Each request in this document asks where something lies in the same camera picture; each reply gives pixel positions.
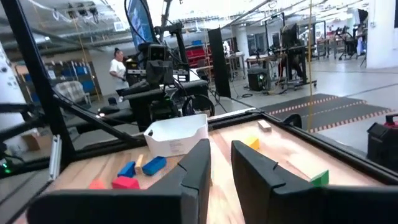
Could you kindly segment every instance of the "striped tape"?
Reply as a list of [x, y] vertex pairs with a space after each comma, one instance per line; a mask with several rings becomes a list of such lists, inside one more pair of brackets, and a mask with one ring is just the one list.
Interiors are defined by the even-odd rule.
[[327, 102], [327, 101], [335, 100], [337, 98], [339, 98], [339, 97], [338, 96], [331, 96], [331, 97], [328, 97], [328, 98], [325, 98], [325, 99], [315, 100], [315, 101], [311, 101], [311, 102], [307, 102], [307, 103], [302, 103], [300, 105], [290, 106], [288, 108], [284, 108], [284, 109], [281, 109], [281, 110], [271, 111], [271, 112], [269, 112], [269, 114], [273, 115], [273, 114], [279, 114], [279, 113], [288, 112], [288, 111], [292, 111], [292, 110], [297, 110], [299, 108], [304, 108], [306, 106], [324, 103], [324, 102]]
[[307, 118], [309, 116], [314, 116], [314, 115], [317, 115], [317, 114], [327, 113], [327, 112], [331, 112], [331, 111], [334, 111], [334, 110], [340, 110], [340, 109], [347, 108], [347, 107], [350, 107], [350, 106], [361, 105], [361, 104], [366, 104], [366, 103], [367, 103], [366, 100], [362, 100], [362, 101], [358, 101], [358, 102], [355, 102], [355, 103], [350, 103], [348, 105], [332, 108], [332, 109], [329, 109], [329, 110], [324, 110], [324, 111], [319, 111], [319, 112], [316, 112], [316, 113], [313, 113], [313, 114], [303, 115], [301, 117], [302, 118]]
[[308, 132], [309, 133], [317, 133], [319, 131], [324, 131], [324, 130], [335, 128], [335, 127], [338, 127], [338, 126], [341, 126], [341, 125], [351, 124], [351, 123], [355, 123], [355, 122], [358, 122], [358, 121], [363, 121], [365, 119], [381, 116], [381, 115], [388, 114], [388, 113], [391, 113], [391, 112], [394, 112], [394, 111], [395, 110], [390, 110], [390, 109], [382, 110], [382, 111], [378, 111], [378, 112], [375, 112], [375, 113], [370, 113], [370, 114], [367, 114], [367, 115], [358, 116], [356, 118], [351, 118], [351, 119], [347, 119], [347, 120], [344, 120], [344, 121], [339, 121], [339, 122], [336, 122], [336, 123], [333, 123], [333, 124], [328, 124], [328, 125], [320, 126], [320, 127], [317, 127], [317, 128], [313, 128], [313, 129], [310, 129]]

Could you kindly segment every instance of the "red block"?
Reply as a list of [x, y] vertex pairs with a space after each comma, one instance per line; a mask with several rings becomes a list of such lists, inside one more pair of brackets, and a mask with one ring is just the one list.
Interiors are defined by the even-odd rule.
[[90, 186], [88, 186], [89, 189], [96, 189], [96, 190], [103, 190], [106, 189], [104, 183], [102, 183], [102, 181], [100, 180], [93, 180], [90, 184]]
[[112, 181], [113, 189], [140, 189], [135, 178], [120, 176]]

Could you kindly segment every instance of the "white bin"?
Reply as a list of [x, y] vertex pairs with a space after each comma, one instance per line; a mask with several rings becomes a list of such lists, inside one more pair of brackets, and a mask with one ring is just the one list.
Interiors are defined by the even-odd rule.
[[153, 156], [185, 155], [199, 140], [208, 138], [207, 115], [156, 121], [146, 129], [144, 136]]

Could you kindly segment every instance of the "white shirt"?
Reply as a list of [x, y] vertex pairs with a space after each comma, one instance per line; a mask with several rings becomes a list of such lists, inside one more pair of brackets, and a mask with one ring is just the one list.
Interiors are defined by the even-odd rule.
[[[109, 69], [109, 72], [116, 72], [116, 74], [118, 74], [118, 76], [122, 78], [122, 77], [124, 77], [126, 68], [122, 62], [119, 62], [116, 59], [113, 59], [111, 61], [111, 68]], [[129, 83], [124, 82], [120, 78], [112, 77], [112, 79], [113, 79], [113, 82], [115, 85], [115, 90], [121, 90], [121, 89], [129, 87]]]

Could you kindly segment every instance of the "black floor mat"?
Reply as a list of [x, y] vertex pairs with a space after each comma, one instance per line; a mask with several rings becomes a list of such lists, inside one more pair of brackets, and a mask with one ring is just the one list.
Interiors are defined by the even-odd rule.
[[[265, 106], [261, 109], [280, 120], [285, 119], [293, 113], [299, 114], [302, 117], [302, 129], [310, 132], [334, 128], [373, 116], [381, 116], [392, 111], [380, 106], [367, 105], [363, 100], [326, 94], [312, 96], [313, 105], [310, 111], [309, 100], [310, 97], [306, 96], [276, 105]], [[310, 113], [312, 114], [312, 122], [310, 130], [308, 130], [308, 117]]]
[[[312, 101], [333, 100], [335, 98], [337, 98], [337, 96], [319, 93], [319, 94], [315, 94], [312, 96]], [[310, 102], [310, 97], [305, 96], [305, 97], [297, 98], [294, 100], [289, 100], [286, 102], [265, 106], [265, 107], [262, 107], [261, 109], [263, 109], [267, 113], [276, 114], [276, 113], [280, 113], [279, 111], [289, 110], [289, 109], [292, 109], [294, 107], [299, 107], [299, 106], [305, 106], [305, 104], [308, 104], [309, 102]]]

